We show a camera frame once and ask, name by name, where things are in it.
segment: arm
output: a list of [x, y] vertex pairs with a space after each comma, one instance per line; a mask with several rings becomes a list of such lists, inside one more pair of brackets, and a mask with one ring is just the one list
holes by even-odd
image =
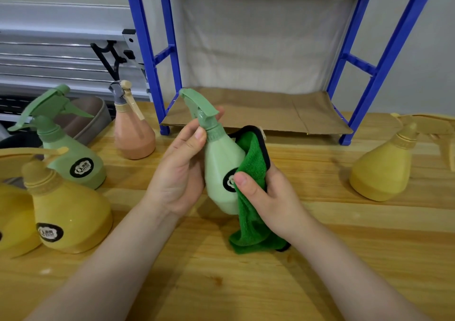
[[165, 152], [144, 198], [65, 285], [26, 321], [124, 320], [179, 218], [204, 190], [207, 134], [188, 123]]
[[308, 260], [346, 320], [429, 320], [310, 215], [273, 164], [266, 176], [267, 193], [245, 173], [235, 174], [234, 180], [267, 226]]

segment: logo sticker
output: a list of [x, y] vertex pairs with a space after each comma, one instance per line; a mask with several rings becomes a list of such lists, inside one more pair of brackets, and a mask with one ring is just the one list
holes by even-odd
[[235, 188], [234, 188], [234, 174], [237, 171], [238, 168], [234, 168], [231, 171], [229, 171], [226, 176], [223, 178], [223, 187], [225, 190], [228, 192], [235, 193]]
[[36, 229], [41, 238], [46, 242], [57, 242], [63, 237], [63, 229], [60, 226], [46, 223], [37, 223]]
[[77, 179], [87, 176], [93, 170], [93, 160], [90, 158], [81, 158], [76, 161], [70, 168], [70, 175]]

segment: bottle body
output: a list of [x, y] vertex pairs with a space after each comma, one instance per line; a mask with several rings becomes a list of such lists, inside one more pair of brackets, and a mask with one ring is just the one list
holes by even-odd
[[106, 170], [102, 159], [77, 140], [65, 134], [52, 142], [43, 140], [43, 147], [52, 149], [68, 147], [70, 149], [69, 152], [57, 157], [48, 165], [63, 178], [91, 189], [98, 188], [104, 182]]
[[71, 254], [87, 251], [111, 230], [111, 205], [98, 192], [59, 178], [31, 191], [36, 230], [47, 247]]
[[25, 190], [0, 183], [0, 256], [14, 258], [40, 244], [32, 197]]
[[411, 171], [409, 149], [386, 142], [362, 156], [353, 166], [351, 186], [374, 201], [386, 201], [406, 189]]
[[245, 152], [226, 134], [205, 146], [207, 194], [228, 215], [238, 215], [233, 176], [244, 158]]
[[128, 104], [116, 104], [115, 146], [127, 159], [141, 159], [155, 150], [155, 132]]

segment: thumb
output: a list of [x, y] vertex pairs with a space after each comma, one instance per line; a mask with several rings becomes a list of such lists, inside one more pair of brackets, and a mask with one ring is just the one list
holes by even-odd
[[272, 204], [272, 198], [248, 174], [244, 172], [236, 173], [234, 182], [260, 215], [266, 212]]
[[172, 153], [175, 166], [180, 167], [188, 164], [191, 158], [202, 150], [206, 139], [207, 133], [204, 128], [197, 128], [191, 138]]

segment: forearm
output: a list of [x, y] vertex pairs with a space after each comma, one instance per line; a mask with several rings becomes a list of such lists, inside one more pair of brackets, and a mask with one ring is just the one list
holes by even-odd
[[429, 320], [312, 216], [305, 217], [291, 242], [324, 282], [346, 320]]
[[124, 320], [177, 216], [139, 204], [66, 284], [27, 318]]

